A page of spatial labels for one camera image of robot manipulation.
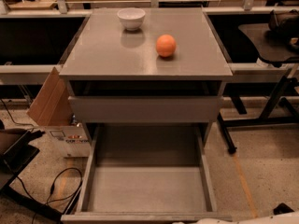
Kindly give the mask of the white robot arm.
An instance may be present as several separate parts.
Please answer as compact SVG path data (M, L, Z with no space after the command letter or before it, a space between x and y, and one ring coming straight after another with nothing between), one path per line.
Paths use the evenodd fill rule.
M214 218L203 218L197 222L173 222L172 224L299 224L299 212L290 212L269 217L259 217L241 221L225 221Z

